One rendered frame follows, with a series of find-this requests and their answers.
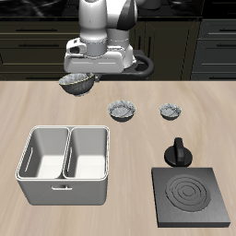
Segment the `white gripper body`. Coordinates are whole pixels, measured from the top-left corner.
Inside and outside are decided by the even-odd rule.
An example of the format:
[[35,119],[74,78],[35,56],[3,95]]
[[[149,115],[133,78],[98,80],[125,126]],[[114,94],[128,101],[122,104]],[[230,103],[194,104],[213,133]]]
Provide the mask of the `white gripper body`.
[[124,71],[123,57],[118,52],[107,52],[94,59],[66,53],[64,70],[67,73],[120,74]]

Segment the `dark kitchen cupboards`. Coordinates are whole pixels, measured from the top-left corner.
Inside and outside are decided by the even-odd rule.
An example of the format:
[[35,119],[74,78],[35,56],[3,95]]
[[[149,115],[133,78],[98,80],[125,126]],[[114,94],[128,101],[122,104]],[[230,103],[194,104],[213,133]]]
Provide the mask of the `dark kitchen cupboards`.
[[[152,80],[236,79],[236,0],[136,0],[129,42]],[[0,80],[58,80],[79,0],[0,0]]]

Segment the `large dark grey bowl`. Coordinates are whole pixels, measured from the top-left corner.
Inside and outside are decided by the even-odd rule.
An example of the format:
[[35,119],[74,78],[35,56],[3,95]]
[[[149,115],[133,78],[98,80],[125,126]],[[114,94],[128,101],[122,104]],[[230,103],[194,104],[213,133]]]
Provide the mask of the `large dark grey bowl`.
[[68,94],[82,96],[94,85],[95,75],[92,73],[71,73],[62,77],[58,84]]

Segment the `medium grey patterned bowl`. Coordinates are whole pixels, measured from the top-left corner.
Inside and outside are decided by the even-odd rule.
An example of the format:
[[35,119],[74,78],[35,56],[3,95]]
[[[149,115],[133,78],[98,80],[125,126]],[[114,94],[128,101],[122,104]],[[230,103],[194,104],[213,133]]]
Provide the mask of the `medium grey patterned bowl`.
[[136,106],[128,100],[116,100],[109,104],[108,113],[113,120],[123,123],[129,121],[136,113]]

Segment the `flat black base plate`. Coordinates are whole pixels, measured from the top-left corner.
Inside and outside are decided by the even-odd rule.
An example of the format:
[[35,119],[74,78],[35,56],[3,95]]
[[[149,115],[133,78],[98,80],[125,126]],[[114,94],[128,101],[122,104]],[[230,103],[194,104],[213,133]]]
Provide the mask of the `flat black base plate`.
[[134,50],[136,62],[121,74],[99,74],[100,81],[137,81],[147,80],[154,72],[153,62],[141,50]]

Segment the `round black stove knob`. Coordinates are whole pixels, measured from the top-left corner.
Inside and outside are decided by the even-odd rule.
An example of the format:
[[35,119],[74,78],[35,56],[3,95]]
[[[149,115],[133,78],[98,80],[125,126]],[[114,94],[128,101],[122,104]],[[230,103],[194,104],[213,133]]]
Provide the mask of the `round black stove knob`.
[[193,161],[193,155],[183,145],[183,139],[175,137],[173,145],[165,150],[164,159],[172,167],[188,167]]

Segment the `small grey patterned bowl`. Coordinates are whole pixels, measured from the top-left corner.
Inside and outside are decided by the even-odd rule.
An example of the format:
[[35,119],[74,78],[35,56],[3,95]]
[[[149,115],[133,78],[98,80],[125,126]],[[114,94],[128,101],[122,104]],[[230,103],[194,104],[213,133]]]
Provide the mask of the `small grey patterned bowl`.
[[165,103],[159,107],[159,112],[160,112],[160,115],[164,119],[166,119],[168,121],[172,121],[181,115],[182,109],[180,106],[178,106],[176,104]]

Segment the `dark grey stove plate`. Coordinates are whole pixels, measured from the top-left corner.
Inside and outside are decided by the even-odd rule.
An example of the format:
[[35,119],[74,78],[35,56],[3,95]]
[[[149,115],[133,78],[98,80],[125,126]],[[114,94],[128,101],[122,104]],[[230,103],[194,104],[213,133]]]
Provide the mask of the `dark grey stove plate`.
[[230,225],[212,168],[153,168],[151,175],[159,228]]

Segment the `white two-bin basket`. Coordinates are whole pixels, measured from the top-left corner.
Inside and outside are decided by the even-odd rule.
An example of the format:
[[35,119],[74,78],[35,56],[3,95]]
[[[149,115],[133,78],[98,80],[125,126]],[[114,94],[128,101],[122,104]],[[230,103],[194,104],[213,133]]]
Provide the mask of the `white two-bin basket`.
[[34,206],[101,206],[106,201],[110,130],[104,125],[38,125],[16,171]]

